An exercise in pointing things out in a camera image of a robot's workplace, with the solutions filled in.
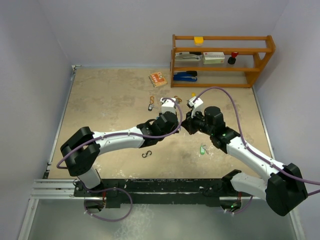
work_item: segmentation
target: gray wall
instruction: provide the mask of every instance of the gray wall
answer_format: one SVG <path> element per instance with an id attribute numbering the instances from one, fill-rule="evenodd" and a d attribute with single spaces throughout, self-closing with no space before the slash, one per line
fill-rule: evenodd
<path id="1" fill-rule="evenodd" d="M 276 52 L 255 85 L 276 158 L 320 181 L 320 1 L 290 0 L 272 32 Z M 308 191 L 319 186 L 307 185 Z M 320 194 L 300 207 L 310 240 L 319 239 Z"/>
<path id="2" fill-rule="evenodd" d="M 289 0 L 39 0 L 72 64 L 169 66 L 172 34 L 268 35 Z"/>
<path id="3" fill-rule="evenodd" d="M 71 78 L 36 0 L 0 1 L 0 238 L 18 237 L 41 178 Z"/>

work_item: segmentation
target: metal hook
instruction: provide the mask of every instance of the metal hook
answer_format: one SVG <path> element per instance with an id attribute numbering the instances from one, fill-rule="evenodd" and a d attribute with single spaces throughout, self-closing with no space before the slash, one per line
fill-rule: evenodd
<path id="1" fill-rule="evenodd" d="M 150 155 L 152 155 L 152 151 L 147 151 L 146 153 L 142 153 L 142 157 L 143 158 L 146 158 L 146 157 L 148 157 L 148 156 L 150 156 Z"/>

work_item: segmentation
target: orange notebook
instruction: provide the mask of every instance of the orange notebook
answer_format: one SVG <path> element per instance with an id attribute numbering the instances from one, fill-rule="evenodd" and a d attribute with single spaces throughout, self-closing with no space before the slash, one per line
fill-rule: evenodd
<path id="1" fill-rule="evenodd" d="M 160 87 L 162 85 L 166 85 L 168 83 L 161 72 L 155 72 L 150 74 L 149 79 L 151 80 L 155 88 Z"/>

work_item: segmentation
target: table surface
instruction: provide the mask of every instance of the table surface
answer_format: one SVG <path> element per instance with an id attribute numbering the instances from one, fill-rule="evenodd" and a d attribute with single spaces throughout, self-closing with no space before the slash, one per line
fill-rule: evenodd
<path id="1" fill-rule="evenodd" d="M 168 68 L 80 68 L 77 70 L 67 108 L 58 136 L 48 178 L 70 179 L 67 170 L 55 166 L 62 158 L 60 146 L 79 128 L 89 126 L 95 132 L 113 132 L 132 128 L 159 113 L 160 98 L 179 96 L 183 118 L 189 111 L 186 101 L 192 93 L 204 88 L 174 87 L 170 84 L 154 88 L 148 76 L 162 72 L 170 79 Z M 270 149 L 256 100 L 251 88 L 226 88 L 239 111 L 245 139 L 270 156 Z M 154 108 L 148 111 L 150 96 Z M 227 126 L 238 131 L 235 111 L 230 99 L 220 90 L 210 90 L 201 96 L 205 107 L 221 109 Z M 200 154 L 201 143 L 208 146 L 208 154 Z M 151 150 L 152 155 L 142 158 Z M 158 144 L 122 149 L 99 156 L 94 165 L 101 178 L 221 178 L 234 169 L 257 176 L 238 159 L 216 149 L 209 136 L 200 132 L 189 135 L 182 128 L 179 134 L 165 138 Z"/>

